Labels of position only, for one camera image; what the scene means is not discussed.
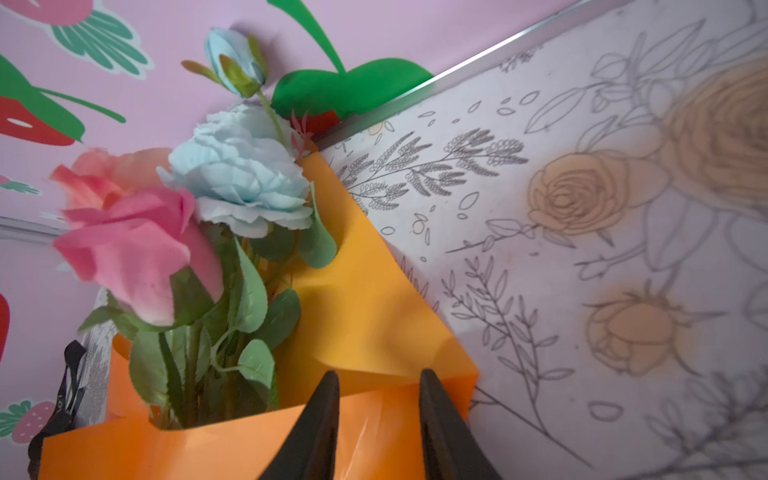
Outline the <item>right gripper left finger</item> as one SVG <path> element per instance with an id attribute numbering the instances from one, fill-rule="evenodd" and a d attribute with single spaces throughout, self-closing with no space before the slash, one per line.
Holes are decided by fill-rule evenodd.
<path id="1" fill-rule="evenodd" d="M 329 370 L 259 480 L 333 479 L 339 418 L 339 377 Z"/>

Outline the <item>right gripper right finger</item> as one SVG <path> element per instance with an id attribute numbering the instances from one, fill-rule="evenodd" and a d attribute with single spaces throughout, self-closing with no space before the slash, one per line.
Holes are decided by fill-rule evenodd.
<path id="1" fill-rule="evenodd" d="M 419 415 L 427 480 L 500 480 L 436 373 L 420 376 Z"/>

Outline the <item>orange wrapping paper sheet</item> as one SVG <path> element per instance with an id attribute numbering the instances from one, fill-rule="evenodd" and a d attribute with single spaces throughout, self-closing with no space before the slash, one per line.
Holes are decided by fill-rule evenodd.
<path id="1" fill-rule="evenodd" d="M 293 276 L 302 306 L 278 350 L 280 407 L 164 432 L 128 384 L 128 343 L 115 342 L 103 423 L 42 447 L 44 479 L 253 479 L 287 438 L 321 376 L 341 385 L 339 479 L 420 479 L 419 376 L 433 369 L 461 415 L 477 370 L 407 280 L 385 242 L 319 154 L 301 166 L 320 195 L 339 251 L 330 266 Z"/>

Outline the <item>white fake rose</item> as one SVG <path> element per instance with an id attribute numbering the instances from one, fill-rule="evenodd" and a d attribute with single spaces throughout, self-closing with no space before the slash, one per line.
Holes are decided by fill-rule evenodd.
<path id="1" fill-rule="evenodd" d="M 258 41 L 235 30 L 213 29 L 205 52 L 207 66 L 186 61 L 184 68 L 242 101 L 196 126 L 157 173 L 165 186 L 191 193 L 197 219 L 227 237 L 223 285 L 235 292 L 227 332 L 237 335 L 243 347 L 234 354 L 237 364 L 228 367 L 213 352 L 213 368 L 269 387 L 275 378 L 274 346 L 253 335 L 267 314 L 266 284 L 257 279 L 245 248 L 253 240 L 276 237 L 289 246 L 287 254 L 274 255 L 272 261 L 287 266 L 301 257 L 322 269 L 336 257 L 337 245 L 316 210 L 315 189 L 297 163 L 309 151 L 309 141 L 275 112 L 262 91 L 268 69 Z M 299 246 L 290 244 L 294 237 L 300 238 Z"/>

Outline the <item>pink fake rose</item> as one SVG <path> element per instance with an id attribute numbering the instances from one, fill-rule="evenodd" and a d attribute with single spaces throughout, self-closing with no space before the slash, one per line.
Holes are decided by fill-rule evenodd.
<path id="1" fill-rule="evenodd" d="M 57 166 L 50 175 L 64 192 L 68 209 L 110 206 L 146 187 L 162 187 L 158 168 L 170 170 L 170 148 L 150 148 L 114 156 L 104 149 L 81 154 L 71 167 Z"/>
<path id="2" fill-rule="evenodd" d="M 111 322 L 130 342 L 130 382 L 164 429 L 262 413 L 275 404 L 275 361 L 256 336 L 266 286 L 242 241 L 207 230 L 186 191 L 150 187 L 108 207 L 66 212 L 55 248 L 108 304 L 83 323 Z"/>

